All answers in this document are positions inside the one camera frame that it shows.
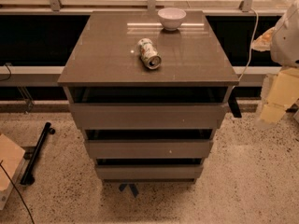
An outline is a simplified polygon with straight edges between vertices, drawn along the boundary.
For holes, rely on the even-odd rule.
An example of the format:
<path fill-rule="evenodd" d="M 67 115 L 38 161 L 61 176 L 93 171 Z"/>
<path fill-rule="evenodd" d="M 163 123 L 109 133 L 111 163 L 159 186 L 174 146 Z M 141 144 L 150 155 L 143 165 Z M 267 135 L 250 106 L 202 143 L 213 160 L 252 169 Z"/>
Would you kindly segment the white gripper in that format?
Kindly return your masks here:
<path fill-rule="evenodd" d="M 299 0 L 295 0 L 272 27 L 255 39 L 251 48 L 270 50 L 271 59 L 282 68 L 276 75 L 263 80 L 261 102 L 256 110 L 255 125 L 273 128 L 299 100 Z"/>

